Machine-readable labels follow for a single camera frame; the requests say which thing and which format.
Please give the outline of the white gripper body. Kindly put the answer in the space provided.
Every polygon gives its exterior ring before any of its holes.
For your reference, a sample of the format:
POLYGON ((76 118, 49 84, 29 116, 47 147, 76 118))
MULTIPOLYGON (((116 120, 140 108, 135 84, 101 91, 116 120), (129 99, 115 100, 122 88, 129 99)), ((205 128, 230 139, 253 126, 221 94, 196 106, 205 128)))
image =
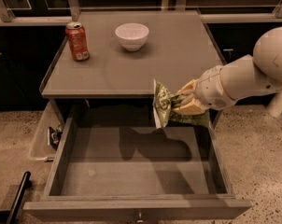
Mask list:
POLYGON ((222 66, 217 65, 206 70, 197 80, 195 97, 206 108, 222 110, 236 103, 222 86, 220 79, 221 70, 222 66))

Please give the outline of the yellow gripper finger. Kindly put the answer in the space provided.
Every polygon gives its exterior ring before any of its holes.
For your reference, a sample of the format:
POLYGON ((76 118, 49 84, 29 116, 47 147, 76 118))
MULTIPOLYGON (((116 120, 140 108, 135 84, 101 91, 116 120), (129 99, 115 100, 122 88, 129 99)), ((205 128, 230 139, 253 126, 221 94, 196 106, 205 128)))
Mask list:
POLYGON ((173 111, 179 115, 201 115, 206 111, 206 107, 194 94, 187 95, 180 103, 175 105, 173 111))
POLYGON ((197 86, 197 79, 193 79, 189 81, 186 85, 184 85, 177 94, 184 94, 184 95, 190 95, 192 93, 195 93, 197 86))

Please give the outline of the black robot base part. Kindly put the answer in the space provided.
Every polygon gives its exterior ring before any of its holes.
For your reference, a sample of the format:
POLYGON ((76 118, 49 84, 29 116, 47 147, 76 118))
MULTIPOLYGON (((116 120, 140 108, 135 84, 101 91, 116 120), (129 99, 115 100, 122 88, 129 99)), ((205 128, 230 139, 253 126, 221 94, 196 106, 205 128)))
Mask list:
POLYGON ((26 171, 22 176, 21 183, 18 185, 12 205, 7 210, 0 210, 0 224, 15 224, 24 193, 32 186, 30 177, 31 173, 26 171))

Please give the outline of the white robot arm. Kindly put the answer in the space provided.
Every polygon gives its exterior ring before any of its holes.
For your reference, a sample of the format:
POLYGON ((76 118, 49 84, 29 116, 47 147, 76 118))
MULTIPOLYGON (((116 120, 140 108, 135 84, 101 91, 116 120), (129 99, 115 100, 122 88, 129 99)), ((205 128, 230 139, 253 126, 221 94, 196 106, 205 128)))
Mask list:
POLYGON ((187 95, 174 108, 179 115, 200 115, 247 97, 282 92, 282 27, 262 35, 251 55, 206 70, 179 92, 187 95))

